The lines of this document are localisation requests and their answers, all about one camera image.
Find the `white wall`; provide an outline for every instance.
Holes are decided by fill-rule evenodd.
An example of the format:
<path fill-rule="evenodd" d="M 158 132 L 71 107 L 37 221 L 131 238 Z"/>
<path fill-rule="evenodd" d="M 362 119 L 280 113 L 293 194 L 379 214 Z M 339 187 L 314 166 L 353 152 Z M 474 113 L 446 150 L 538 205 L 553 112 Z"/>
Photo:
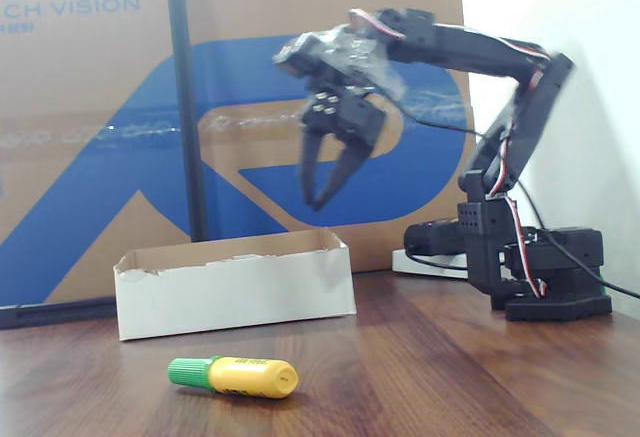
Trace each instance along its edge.
<path fill-rule="evenodd" d="M 640 292 L 640 0 L 463 1 L 467 25 L 529 39 L 575 62 L 524 182 L 548 226 L 602 230 L 603 275 Z M 513 86 L 487 77 L 471 84 L 483 130 Z M 617 310 L 640 317 L 640 301 L 610 295 Z"/>

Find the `yellow glue stick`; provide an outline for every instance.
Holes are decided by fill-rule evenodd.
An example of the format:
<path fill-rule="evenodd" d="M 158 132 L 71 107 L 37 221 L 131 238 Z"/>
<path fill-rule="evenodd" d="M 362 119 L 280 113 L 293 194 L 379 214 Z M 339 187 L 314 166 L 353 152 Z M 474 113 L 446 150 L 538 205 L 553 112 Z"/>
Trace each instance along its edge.
<path fill-rule="evenodd" d="M 284 360 L 214 355 L 208 359 L 174 359 L 169 364 L 169 380 L 223 394 L 282 399 L 297 387 L 298 374 Z"/>

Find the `open box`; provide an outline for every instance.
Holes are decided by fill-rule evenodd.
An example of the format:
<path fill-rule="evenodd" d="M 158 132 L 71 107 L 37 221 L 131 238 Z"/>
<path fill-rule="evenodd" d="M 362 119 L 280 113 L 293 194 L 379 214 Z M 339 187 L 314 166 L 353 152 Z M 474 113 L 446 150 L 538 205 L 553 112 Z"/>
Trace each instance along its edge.
<path fill-rule="evenodd" d="M 356 313 L 349 249 L 324 228 L 135 250 L 114 274 L 120 340 Z"/>

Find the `robotic arm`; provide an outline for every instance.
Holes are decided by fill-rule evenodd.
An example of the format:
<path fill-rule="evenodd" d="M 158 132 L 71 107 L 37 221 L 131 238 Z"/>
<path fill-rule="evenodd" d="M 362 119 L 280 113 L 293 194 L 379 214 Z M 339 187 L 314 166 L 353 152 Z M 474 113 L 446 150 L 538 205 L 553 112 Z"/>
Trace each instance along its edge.
<path fill-rule="evenodd" d="M 411 226 L 405 233 L 408 255 L 420 250 L 418 255 L 466 253 L 469 282 L 490 295 L 492 307 L 506 310 L 510 320 L 575 320 L 611 312 L 611 300 L 597 283 L 580 275 L 582 271 L 536 229 L 528 233 L 522 229 L 515 202 L 506 195 L 535 150 L 573 68 L 566 56 L 552 57 L 538 45 L 438 24 L 433 14 L 415 9 L 383 9 L 373 15 L 354 10 L 349 25 L 294 39 L 274 62 L 296 77 L 309 78 L 312 96 L 301 112 L 300 179 L 306 202 L 316 210 L 322 208 L 367 160 L 380 137 L 386 114 L 367 97 L 375 90 L 393 96 L 385 89 L 385 76 L 376 72 L 380 69 L 376 57 L 518 82 L 513 98 L 459 175 L 467 202 L 459 204 L 458 220 Z M 315 165 L 326 134 L 334 134 L 345 147 L 315 196 Z M 581 228 L 554 232 L 574 255 L 584 256 L 584 264 L 599 272 L 603 264 L 599 232 Z M 501 276 L 501 256 L 513 278 Z"/>

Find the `wooden table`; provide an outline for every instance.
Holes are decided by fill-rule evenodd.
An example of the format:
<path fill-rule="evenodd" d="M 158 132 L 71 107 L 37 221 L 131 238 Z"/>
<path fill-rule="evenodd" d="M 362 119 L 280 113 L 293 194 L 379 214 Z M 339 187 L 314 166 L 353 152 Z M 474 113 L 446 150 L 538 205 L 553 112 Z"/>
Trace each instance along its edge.
<path fill-rule="evenodd" d="M 118 342 L 104 320 L 0 332 L 0 436 L 640 436 L 640 325 L 506 322 L 462 281 L 355 278 L 358 315 Z M 174 386 L 175 357 L 276 357 L 281 401 Z"/>

